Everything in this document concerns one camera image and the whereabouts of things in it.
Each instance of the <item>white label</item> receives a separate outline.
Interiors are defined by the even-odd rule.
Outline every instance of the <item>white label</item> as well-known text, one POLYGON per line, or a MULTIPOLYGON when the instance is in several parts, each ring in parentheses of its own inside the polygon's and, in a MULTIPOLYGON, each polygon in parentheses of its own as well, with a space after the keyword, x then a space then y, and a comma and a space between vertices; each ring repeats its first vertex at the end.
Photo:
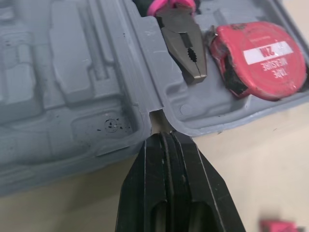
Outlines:
POLYGON ((293 53, 293 50, 286 41, 243 51, 247 64, 249 65, 273 58, 278 58, 290 53, 293 53))

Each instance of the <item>pliers jaw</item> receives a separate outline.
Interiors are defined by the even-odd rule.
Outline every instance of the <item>pliers jaw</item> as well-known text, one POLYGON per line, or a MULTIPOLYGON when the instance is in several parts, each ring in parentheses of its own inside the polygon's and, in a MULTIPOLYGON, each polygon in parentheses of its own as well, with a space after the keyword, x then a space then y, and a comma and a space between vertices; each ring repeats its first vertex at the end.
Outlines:
POLYGON ((179 4, 156 13, 169 53, 189 85, 202 82, 207 76, 202 33, 191 13, 192 8, 179 4))

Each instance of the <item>tool case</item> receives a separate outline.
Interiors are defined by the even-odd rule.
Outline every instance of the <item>tool case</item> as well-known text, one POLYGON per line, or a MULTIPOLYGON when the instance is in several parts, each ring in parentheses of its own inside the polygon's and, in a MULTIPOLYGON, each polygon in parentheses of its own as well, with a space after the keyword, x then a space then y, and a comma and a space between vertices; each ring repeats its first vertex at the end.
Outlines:
MULTIPOLYGON (((196 22, 269 21, 309 50, 279 0, 204 0, 196 22)), ((208 76, 188 86, 157 20, 132 0, 0 0, 0 195, 136 154, 149 113, 200 136, 309 100, 236 99, 206 49, 208 76)))

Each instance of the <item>pink handle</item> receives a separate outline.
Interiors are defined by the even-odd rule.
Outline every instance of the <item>pink handle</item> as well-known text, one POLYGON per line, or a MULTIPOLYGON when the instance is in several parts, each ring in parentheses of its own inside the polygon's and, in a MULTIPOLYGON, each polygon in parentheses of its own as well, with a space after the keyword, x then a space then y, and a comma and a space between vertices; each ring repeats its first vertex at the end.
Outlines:
POLYGON ((168 3, 168 0, 154 0, 147 10, 148 16, 155 16, 155 13, 164 7, 168 3))
POLYGON ((170 0, 169 2, 172 8, 175 7, 175 4, 180 4, 191 8, 192 12, 195 12, 197 7, 194 0, 170 0))

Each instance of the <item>tape measure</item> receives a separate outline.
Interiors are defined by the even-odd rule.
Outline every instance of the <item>tape measure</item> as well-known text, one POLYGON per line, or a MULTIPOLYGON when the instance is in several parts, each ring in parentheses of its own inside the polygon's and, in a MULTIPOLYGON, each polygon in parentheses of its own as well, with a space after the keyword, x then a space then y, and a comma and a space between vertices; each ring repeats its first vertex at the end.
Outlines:
POLYGON ((292 37, 269 22, 232 24, 208 33, 210 52, 225 86, 237 97, 275 101, 304 84, 305 60, 292 37))

